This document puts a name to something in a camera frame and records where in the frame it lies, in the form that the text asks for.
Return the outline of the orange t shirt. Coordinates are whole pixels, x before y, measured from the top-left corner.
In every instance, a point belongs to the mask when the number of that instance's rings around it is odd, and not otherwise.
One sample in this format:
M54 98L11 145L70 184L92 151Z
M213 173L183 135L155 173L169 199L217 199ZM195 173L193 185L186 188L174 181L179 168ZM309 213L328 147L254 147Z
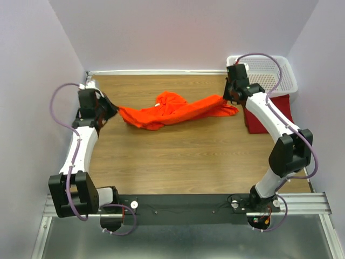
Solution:
M216 94L189 103L181 95L169 91L159 94L152 107L136 110L120 106L118 111L127 124L151 131L189 120L230 117L239 113L238 108L229 105L222 96Z

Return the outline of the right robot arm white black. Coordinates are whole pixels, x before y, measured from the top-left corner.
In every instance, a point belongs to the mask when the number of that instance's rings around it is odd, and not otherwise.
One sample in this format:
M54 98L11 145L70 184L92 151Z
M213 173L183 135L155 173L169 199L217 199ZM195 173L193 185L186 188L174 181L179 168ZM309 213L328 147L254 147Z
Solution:
M258 83L250 84L244 64L230 65L226 69L224 99L251 112L274 141L268 171L251 188L248 198L249 207L258 212L274 200L276 192L289 178L310 164L313 135L288 120Z

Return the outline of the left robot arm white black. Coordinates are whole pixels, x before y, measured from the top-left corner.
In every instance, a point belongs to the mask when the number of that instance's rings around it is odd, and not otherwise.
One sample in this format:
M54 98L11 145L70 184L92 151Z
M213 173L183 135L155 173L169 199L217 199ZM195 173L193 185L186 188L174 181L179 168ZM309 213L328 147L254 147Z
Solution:
M72 140L62 168L57 175L50 176L48 186L58 217L75 216L87 221L100 207L114 213L120 205L110 187L106 188L108 195L100 199L88 172L100 131L118 113L118 107L96 86L79 84L77 87L80 107L71 125L60 121L53 111L53 103L49 105L52 119L71 130Z

